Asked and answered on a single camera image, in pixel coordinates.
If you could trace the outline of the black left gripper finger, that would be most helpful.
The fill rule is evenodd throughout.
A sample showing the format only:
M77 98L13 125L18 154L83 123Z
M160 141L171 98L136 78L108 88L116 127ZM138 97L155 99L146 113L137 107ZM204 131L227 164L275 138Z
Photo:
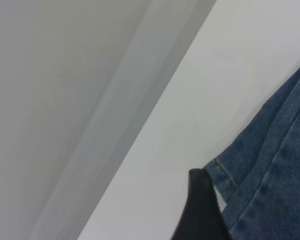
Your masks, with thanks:
M203 168L188 172L187 199L173 240L230 240L209 173Z

